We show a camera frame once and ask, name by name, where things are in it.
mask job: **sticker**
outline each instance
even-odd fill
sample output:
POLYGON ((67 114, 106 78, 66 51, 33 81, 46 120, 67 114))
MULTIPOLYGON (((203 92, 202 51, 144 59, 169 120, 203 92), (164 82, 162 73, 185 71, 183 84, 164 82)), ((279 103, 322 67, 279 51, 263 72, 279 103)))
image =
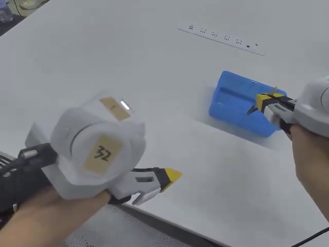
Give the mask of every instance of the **sticker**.
POLYGON ((123 144, 119 140, 101 135, 89 153, 83 167, 99 175, 105 175, 122 147, 123 144))
POLYGON ((99 100, 118 121, 123 121, 130 117, 129 113, 112 97, 99 100))

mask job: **person's hand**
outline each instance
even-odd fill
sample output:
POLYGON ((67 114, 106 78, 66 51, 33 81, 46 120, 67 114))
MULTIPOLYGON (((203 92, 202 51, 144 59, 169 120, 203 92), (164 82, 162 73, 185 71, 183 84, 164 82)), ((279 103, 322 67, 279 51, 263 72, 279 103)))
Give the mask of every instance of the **person's hand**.
POLYGON ((56 246, 109 200, 106 191, 89 199, 64 200, 54 188, 46 188, 21 205, 0 231, 1 245, 56 246))
POLYGON ((329 221, 329 139, 292 126, 296 174, 329 221))

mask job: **blue block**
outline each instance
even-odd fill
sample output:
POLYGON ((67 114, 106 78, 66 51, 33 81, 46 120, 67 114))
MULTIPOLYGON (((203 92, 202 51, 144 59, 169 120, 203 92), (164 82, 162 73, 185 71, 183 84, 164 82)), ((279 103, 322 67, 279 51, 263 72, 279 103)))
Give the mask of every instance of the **blue block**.
MULTIPOLYGON (((269 137, 280 129, 272 125, 261 112, 247 115, 247 111, 255 104, 256 94, 269 93, 272 89, 271 86, 224 71, 213 95, 209 115, 269 137)), ((279 89, 276 93, 287 95, 279 89)))

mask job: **white tabletop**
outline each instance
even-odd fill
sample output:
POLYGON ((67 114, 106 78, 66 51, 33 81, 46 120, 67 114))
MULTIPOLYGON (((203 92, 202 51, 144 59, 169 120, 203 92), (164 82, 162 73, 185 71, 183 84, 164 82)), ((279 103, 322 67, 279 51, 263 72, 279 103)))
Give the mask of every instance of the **white tabletop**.
MULTIPOLYGON (((297 97, 328 73, 325 1, 51 0, 0 38, 0 150, 32 122, 101 89, 147 120, 139 166, 184 175, 139 209, 231 247, 289 246, 327 226, 295 178, 290 143, 211 119, 223 70, 297 97), (256 40, 266 56, 177 30, 194 21, 256 40)), ((327 246, 323 236, 305 246, 327 246)))

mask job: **led light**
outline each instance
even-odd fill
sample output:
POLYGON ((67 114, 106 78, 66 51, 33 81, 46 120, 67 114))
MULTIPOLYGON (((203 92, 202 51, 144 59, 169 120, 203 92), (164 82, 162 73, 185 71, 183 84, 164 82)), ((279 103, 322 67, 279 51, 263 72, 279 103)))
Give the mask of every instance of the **led light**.
POLYGON ((126 108, 127 110, 129 110, 129 106, 124 102, 124 101, 120 101, 120 103, 123 105, 124 108, 126 108))

